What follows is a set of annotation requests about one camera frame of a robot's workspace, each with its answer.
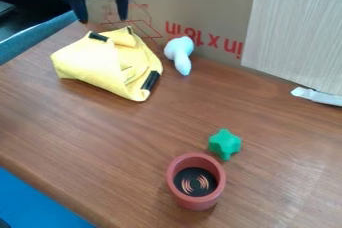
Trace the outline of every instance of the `light wood panel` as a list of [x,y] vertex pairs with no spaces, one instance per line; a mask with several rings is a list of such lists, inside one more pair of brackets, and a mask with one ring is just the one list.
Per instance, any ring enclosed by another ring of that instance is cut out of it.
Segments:
[[[98,227],[341,227],[341,109],[202,58],[183,77],[155,45],[164,73],[147,102],[59,80],[49,55],[86,31],[72,24],[0,67],[0,165]],[[243,139],[222,198],[180,209],[166,168],[219,128]]]
[[254,0],[242,65],[342,95],[342,0]]

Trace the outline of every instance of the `yellow bag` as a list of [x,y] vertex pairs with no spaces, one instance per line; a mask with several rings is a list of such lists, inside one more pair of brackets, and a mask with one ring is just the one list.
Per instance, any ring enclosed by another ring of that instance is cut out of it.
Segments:
[[51,55],[60,78],[78,79],[134,101],[145,101],[163,71],[131,27],[89,32]]

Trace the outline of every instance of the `green foam toy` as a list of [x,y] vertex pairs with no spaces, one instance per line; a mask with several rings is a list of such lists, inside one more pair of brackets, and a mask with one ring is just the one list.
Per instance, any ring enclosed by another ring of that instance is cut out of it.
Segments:
[[233,153],[240,152],[241,146],[241,138],[227,129],[220,129],[218,133],[209,137],[209,151],[216,153],[224,161],[229,160]]

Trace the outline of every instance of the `red bowl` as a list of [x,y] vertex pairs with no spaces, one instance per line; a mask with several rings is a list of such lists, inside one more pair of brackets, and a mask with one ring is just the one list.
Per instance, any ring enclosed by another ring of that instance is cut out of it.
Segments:
[[[180,192],[175,184],[174,178],[178,172],[186,168],[197,167],[209,171],[217,181],[216,189],[209,195],[192,197]],[[214,206],[226,185],[226,173],[214,158],[203,153],[187,153],[175,158],[169,165],[166,172],[167,185],[176,203],[190,210],[205,210]]]

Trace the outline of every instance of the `wooden table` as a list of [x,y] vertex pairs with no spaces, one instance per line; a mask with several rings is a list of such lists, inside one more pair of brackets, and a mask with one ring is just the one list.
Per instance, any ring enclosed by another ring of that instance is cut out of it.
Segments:
[[[189,77],[164,61],[144,103],[59,80],[50,54],[85,32],[72,24],[0,68],[1,165],[99,227],[342,226],[341,109],[201,58]],[[165,170],[219,128],[244,141],[222,198],[180,209]]]

